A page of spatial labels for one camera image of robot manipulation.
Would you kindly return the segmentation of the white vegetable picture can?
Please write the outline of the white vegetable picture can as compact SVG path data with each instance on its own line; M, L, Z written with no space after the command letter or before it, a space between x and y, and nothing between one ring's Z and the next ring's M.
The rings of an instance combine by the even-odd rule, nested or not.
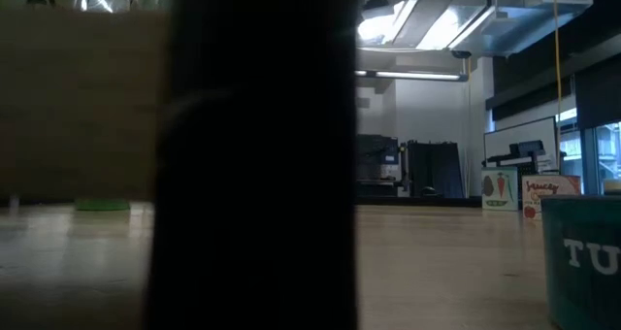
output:
M484 210L518 210L518 171L516 167L485 167L481 171L481 177L481 199Z

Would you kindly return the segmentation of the teal tuna can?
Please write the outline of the teal tuna can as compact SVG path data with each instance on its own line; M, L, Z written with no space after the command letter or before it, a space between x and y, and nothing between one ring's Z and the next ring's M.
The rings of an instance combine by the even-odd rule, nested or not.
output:
M542 199L547 304L561 330L621 330L621 196Z

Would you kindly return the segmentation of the black machine cabinet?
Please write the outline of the black machine cabinet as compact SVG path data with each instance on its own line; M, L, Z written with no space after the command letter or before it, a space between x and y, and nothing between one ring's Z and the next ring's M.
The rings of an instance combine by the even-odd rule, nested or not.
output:
M358 134L356 146L357 195L396 197L402 185L398 139L377 134Z

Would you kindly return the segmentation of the black curtain panel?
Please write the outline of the black curtain panel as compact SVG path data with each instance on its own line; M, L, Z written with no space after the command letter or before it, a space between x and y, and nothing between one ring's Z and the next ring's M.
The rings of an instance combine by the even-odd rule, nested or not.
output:
M407 151L411 197L465 198L456 143L408 141Z

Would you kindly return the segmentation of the fluorescent ceiling light tube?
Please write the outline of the fluorescent ceiling light tube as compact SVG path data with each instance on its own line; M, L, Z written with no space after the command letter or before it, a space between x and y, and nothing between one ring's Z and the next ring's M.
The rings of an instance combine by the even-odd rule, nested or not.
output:
M386 80L417 80L417 81L440 81L440 82L465 82L468 75L429 73L429 72L399 72L399 71L376 71L355 70L358 78L386 79Z

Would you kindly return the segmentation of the whiteboard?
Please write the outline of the whiteboard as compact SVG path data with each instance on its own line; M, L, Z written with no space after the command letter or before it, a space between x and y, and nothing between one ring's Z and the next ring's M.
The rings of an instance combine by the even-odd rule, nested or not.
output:
M557 123L553 116L485 133L484 160L492 155L509 153L510 144L527 141L542 141L546 152L552 154L558 163Z

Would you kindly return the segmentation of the black equipment stand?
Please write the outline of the black equipment stand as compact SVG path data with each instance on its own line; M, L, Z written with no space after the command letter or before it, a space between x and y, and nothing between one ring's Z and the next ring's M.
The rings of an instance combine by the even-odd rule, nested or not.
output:
M492 155L486 158L482 164L497 167L515 166L518 173L524 175L563 174L563 161L567 156L565 151L559 152L560 163L557 163L553 159L553 155L546 152L542 141L514 143L508 147L509 153Z

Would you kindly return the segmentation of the black metal table frame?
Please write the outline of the black metal table frame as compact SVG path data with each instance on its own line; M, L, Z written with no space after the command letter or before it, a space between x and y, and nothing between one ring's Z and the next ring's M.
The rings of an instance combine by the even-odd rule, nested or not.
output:
M356 205L366 206L412 206L412 207L453 207L481 208L481 198L441 198L441 197L357 197Z

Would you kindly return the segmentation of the silver ventilation duct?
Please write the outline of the silver ventilation duct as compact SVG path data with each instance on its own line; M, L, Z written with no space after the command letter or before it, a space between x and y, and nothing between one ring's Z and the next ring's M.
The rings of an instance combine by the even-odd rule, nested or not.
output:
M468 51L509 56L594 0L360 0L357 47L376 52Z

